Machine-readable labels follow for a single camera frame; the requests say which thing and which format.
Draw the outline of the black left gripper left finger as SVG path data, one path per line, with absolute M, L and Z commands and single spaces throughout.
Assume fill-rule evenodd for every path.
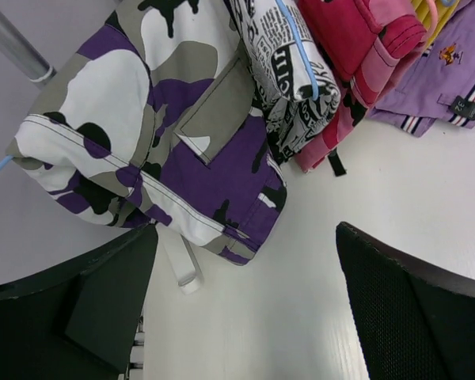
M 0 285 L 0 379 L 118 379 L 158 247 L 155 226 Z

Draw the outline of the purple camouflage trousers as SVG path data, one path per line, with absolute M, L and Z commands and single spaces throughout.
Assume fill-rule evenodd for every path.
M 124 1 L 44 87 L 6 153 L 79 218 L 161 223 L 249 263 L 284 208 L 223 1 Z

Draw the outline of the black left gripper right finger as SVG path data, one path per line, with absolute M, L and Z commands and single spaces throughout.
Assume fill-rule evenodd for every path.
M 371 379 L 475 379 L 475 279 L 347 222 L 336 248 Z

